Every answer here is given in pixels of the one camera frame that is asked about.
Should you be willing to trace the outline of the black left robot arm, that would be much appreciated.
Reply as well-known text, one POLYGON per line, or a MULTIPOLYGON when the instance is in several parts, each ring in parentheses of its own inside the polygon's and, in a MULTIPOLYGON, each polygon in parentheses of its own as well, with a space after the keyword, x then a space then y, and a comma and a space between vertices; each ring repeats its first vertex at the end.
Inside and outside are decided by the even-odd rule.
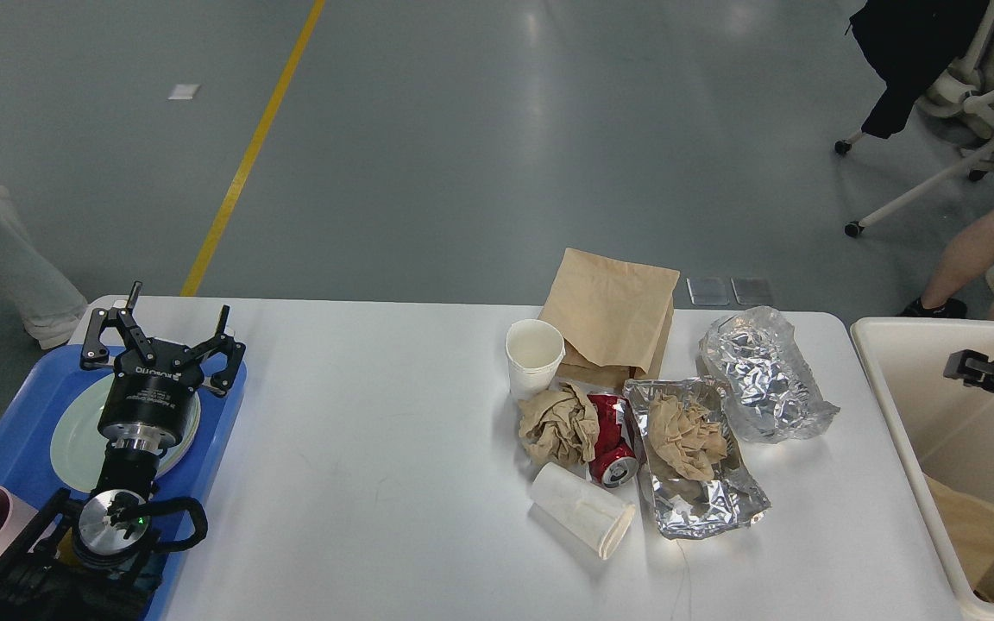
POLYGON ((0 486, 35 505, 0 549, 0 620, 158 616, 236 421, 244 343, 135 322, 141 286, 35 367, 0 425, 0 486))

